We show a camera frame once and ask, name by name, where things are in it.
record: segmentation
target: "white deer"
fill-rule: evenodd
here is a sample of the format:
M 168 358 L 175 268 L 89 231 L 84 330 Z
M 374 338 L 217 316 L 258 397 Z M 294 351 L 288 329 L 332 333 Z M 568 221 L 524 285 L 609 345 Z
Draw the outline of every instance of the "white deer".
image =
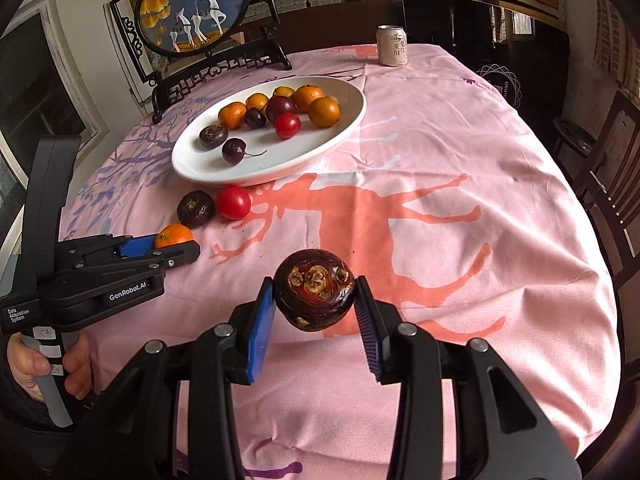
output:
M 191 19 L 193 20 L 193 25 L 195 26 L 196 34 L 200 38 L 203 43 L 209 41 L 201 31 L 200 31 L 200 23 L 203 20 L 214 20 L 216 22 L 216 26 L 218 27 L 218 31 L 220 36 L 222 36 L 222 27 L 220 27 L 220 23 L 226 20 L 226 14 L 220 10 L 220 6 L 216 0 L 208 0 L 209 1 L 209 10 L 203 10 L 198 14 L 194 14 Z
M 182 22 L 182 28 L 180 28 L 178 20 L 180 20 L 180 22 Z M 171 41 L 174 43 L 175 51 L 176 52 L 180 52 L 180 48 L 178 47 L 178 44 L 176 43 L 176 41 L 178 39 L 178 34 L 180 32 L 185 32 L 187 34 L 187 37 L 189 38 L 189 44 L 192 47 L 195 48 L 196 44 L 193 41 L 193 36 L 191 35 L 191 22 L 185 17 L 184 9 L 180 9 L 180 12 L 178 12 L 178 14 L 175 15 L 175 23 L 178 26 L 172 28 L 171 32 L 169 33 L 169 36 L 171 37 Z

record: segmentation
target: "handle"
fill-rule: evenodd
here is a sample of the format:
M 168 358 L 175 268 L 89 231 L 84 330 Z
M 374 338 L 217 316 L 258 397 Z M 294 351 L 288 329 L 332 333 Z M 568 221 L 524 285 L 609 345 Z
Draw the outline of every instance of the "handle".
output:
M 67 428 L 74 423 L 74 413 L 80 401 L 65 390 L 68 375 L 62 365 L 62 358 L 78 341 L 78 332 L 57 332 L 50 326 L 36 326 L 22 332 L 25 346 L 43 354 L 51 365 L 49 375 L 36 377 L 36 382 L 49 410 L 49 416 L 59 428 Z

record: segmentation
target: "label sticker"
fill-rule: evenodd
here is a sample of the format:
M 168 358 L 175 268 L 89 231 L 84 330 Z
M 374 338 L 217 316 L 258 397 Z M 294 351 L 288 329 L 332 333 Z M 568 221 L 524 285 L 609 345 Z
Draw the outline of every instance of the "label sticker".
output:
M 144 294 L 148 287 L 148 280 L 144 280 L 140 283 L 136 283 L 135 285 L 130 285 L 127 288 L 123 288 L 122 290 L 117 290 L 110 294 L 105 294 L 104 296 L 110 303 L 122 303 L 126 300 L 134 298 L 135 296 Z
M 62 357 L 62 350 L 59 345 L 40 345 L 40 353 L 44 357 Z
M 65 370 L 62 365 L 51 365 L 51 375 L 64 375 Z
M 18 310 L 17 308 L 8 308 L 6 309 L 6 313 L 9 316 L 9 322 L 18 323 L 19 321 L 24 321 L 26 316 L 31 312 L 28 308 L 24 308 L 22 310 Z
M 56 331 L 53 330 L 50 326 L 34 326 L 33 337 L 41 340 L 55 339 Z

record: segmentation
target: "pink tablecloth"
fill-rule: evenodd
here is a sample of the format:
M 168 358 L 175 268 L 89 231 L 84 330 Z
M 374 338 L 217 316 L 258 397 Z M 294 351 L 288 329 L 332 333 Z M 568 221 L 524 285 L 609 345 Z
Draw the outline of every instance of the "pink tablecloth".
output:
M 132 130 L 65 212 L 63 238 L 145 235 L 176 221 L 181 197 L 202 186 L 174 174 L 172 145 L 233 92 L 323 74 L 351 81 L 368 102 L 360 129 L 324 161 L 250 189 L 244 221 L 196 229 L 202 255 L 168 273 L 164 296 L 91 327 L 98 389 L 149 339 L 196 338 L 255 299 L 289 253 L 320 247 L 436 338 L 487 338 L 572 453 L 603 430 L 620 366 L 611 280 L 588 218 L 491 85 L 436 46 L 411 45 L 409 54 L 403 68 L 379 66 L 374 47 L 358 46 L 294 54 L 290 73 L 235 70 L 158 126 Z M 353 316 L 308 334 L 276 313 L 263 374 L 234 389 L 242 460 L 257 477 L 284 468 L 300 480 L 385 478 L 398 387 L 375 383 L 356 332 Z

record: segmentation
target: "black carved stand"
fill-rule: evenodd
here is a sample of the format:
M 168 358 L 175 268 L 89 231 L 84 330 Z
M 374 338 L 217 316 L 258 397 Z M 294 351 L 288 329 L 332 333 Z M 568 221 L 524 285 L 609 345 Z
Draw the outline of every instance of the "black carved stand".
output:
M 200 48 L 194 52 L 178 54 L 162 51 L 162 55 L 169 59 L 179 57 L 189 57 L 205 54 L 205 58 L 193 63 L 177 73 L 166 78 L 162 78 L 158 70 L 147 73 L 142 66 L 140 59 L 143 54 L 143 43 L 151 50 L 160 52 L 157 47 L 149 44 L 139 29 L 138 20 L 131 20 L 128 16 L 122 16 L 118 3 L 122 0 L 112 0 L 110 2 L 111 13 L 114 17 L 118 31 L 124 40 L 127 52 L 133 62 L 143 83 L 149 83 L 153 87 L 152 103 L 154 106 L 153 122 L 158 124 L 162 115 L 172 105 L 184 99 L 191 93 L 191 89 L 197 84 L 220 74 L 225 70 L 233 68 L 260 68 L 261 66 L 282 63 L 285 70 L 291 70 L 291 63 L 287 59 L 286 54 L 275 37 L 276 26 L 280 23 L 278 12 L 273 0 L 252 0 L 252 2 L 265 2 L 269 6 L 273 25 L 270 27 L 261 27 L 262 37 L 258 40 L 249 41 L 245 44 L 231 47 L 222 52 L 213 53 L 212 50 L 220 44 L 221 41 L 228 38 L 231 34 L 238 30 L 240 22 L 246 13 L 249 0 L 243 3 L 241 15 L 236 22 L 226 31 L 219 40 Z M 136 6 L 136 10 L 140 8 L 140 2 Z

